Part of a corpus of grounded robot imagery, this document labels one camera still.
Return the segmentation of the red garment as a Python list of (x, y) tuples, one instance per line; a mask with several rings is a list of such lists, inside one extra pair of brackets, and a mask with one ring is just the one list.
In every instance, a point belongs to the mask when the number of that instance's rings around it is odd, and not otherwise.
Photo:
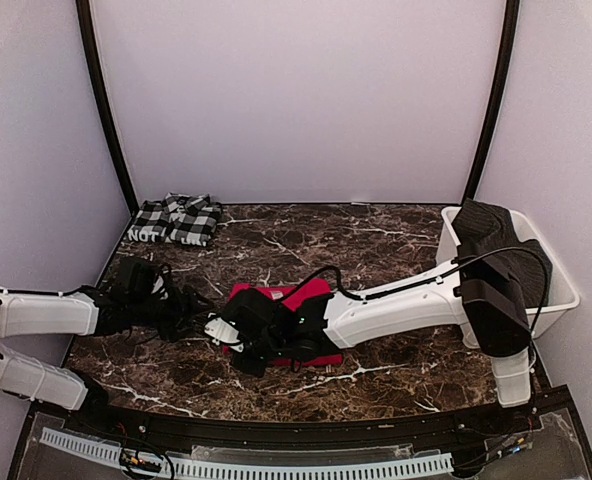
[(278, 301), (274, 320), (257, 340), (267, 340), (280, 348), (280, 356), (269, 366), (285, 366), (297, 372), (309, 366), (336, 366), (343, 361), (341, 349), (324, 333), (327, 303), (333, 294), (322, 279), (309, 281), (302, 287), (253, 287), (237, 284), (231, 297), (240, 290), (255, 288)]

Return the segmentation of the black white checkered shirt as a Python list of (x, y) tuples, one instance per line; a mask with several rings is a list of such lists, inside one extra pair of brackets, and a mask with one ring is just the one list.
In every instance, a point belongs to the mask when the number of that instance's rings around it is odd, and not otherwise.
[(145, 201), (127, 230), (127, 239), (144, 243), (174, 243), (206, 247), (223, 206), (206, 195), (168, 193), (162, 200)]

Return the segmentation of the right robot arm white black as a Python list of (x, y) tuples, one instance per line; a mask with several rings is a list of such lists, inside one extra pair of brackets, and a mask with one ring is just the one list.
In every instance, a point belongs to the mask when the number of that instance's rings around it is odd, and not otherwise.
[(274, 360), (298, 367), (320, 357), (419, 328), (457, 325), (489, 357), (498, 403), (486, 413), (497, 434), (510, 432), (531, 398), (529, 349), (536, 321), (528, 306), (548, 300), (552, 264), (538, 243), (481, 251), (462, 244), (457, 256), (398, 283), (363, 293), (339, 287), (304, 299), (273, 298), (247, 288), (231, 297), (209, 333), (233, 351), (239, 371), (262, 376)]

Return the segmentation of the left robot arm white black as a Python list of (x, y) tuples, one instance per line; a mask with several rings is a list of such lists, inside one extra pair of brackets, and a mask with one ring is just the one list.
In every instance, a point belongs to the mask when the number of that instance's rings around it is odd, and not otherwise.
[(167, 341), (211, 310), (210, 300), (194, 289), (178, 288), (155, 274), (108, 289), (83, 285), (71, 292), (33, 292), (0, 288), (0, 391), (77, 411), (96, 436), (117, 427), (106, 406), (106, 390), (89, 375), (44, 363), (4, 345), (8, 337), (70, 334), (102, 337), (146, 327)]

